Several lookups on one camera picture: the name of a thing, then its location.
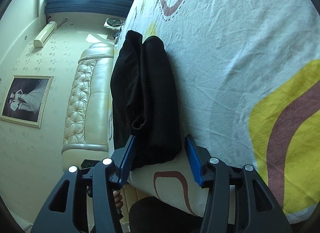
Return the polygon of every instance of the framed photo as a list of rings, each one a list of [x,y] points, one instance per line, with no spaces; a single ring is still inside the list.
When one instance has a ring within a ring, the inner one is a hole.
[[[52,80],[53,76],[15,75],[4,99],[0,119],[40,128]]]

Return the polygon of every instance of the air conditioner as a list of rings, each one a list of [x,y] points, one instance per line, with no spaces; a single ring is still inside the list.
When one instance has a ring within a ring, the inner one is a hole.
[[[107,29],[119,31],[120,27],[124,24],[125,21],[119,20],[118,18],[107,18],[104,23],[104,27]]]
[[[39,35],[33,41],[33,46],[35,48],[43,48],[43,46],[50,39],[52,34],[57,29],[57,23],[55,21],[50,21],[46,27],[39,33]]]

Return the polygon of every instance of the floral wallpaper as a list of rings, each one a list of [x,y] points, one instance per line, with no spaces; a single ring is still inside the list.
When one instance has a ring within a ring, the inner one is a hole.
[[[91,44],[106,39],[102,26],[67,21],[44,48],[30,42],[18,59],[6,58],[0,65],[0,109],[13,75],[54,76],[41,129],[0,120],[0,194],[31,223],[63,174],[64,123],[78,60]]]

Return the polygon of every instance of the blue curtain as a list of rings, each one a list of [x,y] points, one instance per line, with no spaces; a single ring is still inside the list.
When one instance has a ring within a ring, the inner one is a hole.
[[[45,13],[101,13],[126,18],[133,0],[46,0]]]

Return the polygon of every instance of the silver screw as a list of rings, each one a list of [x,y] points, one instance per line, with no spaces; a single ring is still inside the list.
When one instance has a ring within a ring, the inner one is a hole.
[[[244,168],[249,172],[253,171],[253,166],[250,164],[247,164]]]
[[[106,158],[106,159],[104,159],[104,160],[102,161],[102,163],[103,163],[104,165],[109,165],[109,164],[112,163],[112,159],[111,159],[111,158]]]
[[[78,168],[76,166],[69,167],[69,172],[76,172]]]
[[[217,164],[219,162],[219,160],[215,157],[210,158],[209,162],[211,162],[212,164]]]

